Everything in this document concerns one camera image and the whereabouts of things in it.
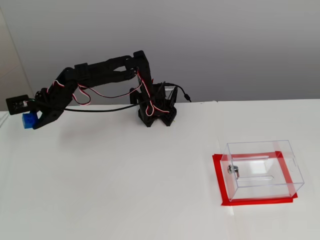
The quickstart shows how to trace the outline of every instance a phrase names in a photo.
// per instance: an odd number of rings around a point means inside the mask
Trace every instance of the white table surface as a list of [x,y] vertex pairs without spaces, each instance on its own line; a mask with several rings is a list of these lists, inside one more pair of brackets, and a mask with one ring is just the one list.
[[[0,128],[0,239],[319,238],[320,100],[177,109],[171,127],[151,128],[137,109],[65,112],[38,130],[10,116]],[[273,140],[291,143],[305,181],[298,198],[220,206],[211,155],[226,143]]]
[[219,102],[226,143],[289,140],[304,186],[289,204],[233,207],[241,240],[320,239],[320,100]]
[[37,130],[10,116],[0,128],[0,239],[238,239],[212,160],[218,103],[176,108],[170,127],[150,128],[137,108],[65,112]]

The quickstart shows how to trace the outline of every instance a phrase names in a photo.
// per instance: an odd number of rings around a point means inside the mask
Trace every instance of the white wall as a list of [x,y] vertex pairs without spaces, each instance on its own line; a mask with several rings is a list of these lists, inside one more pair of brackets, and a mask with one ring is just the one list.
[[[183,86],[194,101],[320,97],[316,0],[0,0],[0,6],[34,92],[65,67],[144,50],[155,81]],[[117,95],[136,85],[99,90]]]
[[0,111],[7,98],[24,94],[33,96],[0,9]]

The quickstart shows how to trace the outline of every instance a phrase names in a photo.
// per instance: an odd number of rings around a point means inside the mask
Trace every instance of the blue cube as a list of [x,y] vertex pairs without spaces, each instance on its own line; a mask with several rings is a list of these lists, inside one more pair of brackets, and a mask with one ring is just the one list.
[[37,123],[38,116],[36,112],[23,113],[22,122],[25,129],[32,129],[33,126]]

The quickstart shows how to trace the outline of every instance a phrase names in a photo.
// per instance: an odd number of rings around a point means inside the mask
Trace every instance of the black robotic arm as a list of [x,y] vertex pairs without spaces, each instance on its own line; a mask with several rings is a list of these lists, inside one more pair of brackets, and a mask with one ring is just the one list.
[[[119,67],[125,67],[125,71],[116,71]],[[140,105],[138,115],[141,120],[150,127],[155,119],[160,118],[170,126],[177,114],[174,104],[178,89],[172,83],[153,84],[149,62],[143,51],[135,52],[133,57],[121,56],[100,63],[90,65],[83,63],[75,65],[74,68],[67,67],[49,88],[38,91],[34,99],[23,95],[8,98],[6,102],[11,115],[30,111],[30,115],[36,118],[32,128],[38,129],[57,120],[65,110],[72,111],[66,107],[72,101],[78,87],[85,90],[108,83],[127,81],[135,76],[138,76],[141,92],[131,89],[130,102]],[[170,99],[166,99],[165,86],[175,86]],[[36,113],[39,111],[42,115],[38,119]]]

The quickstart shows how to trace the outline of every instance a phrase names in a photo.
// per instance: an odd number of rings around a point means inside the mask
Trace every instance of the transparent acrylic box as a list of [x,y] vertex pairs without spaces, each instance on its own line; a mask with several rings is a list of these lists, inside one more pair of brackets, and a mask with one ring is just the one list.
[[229,201],[293,197],[305,183],[287,140],[228,143],[220,164]]

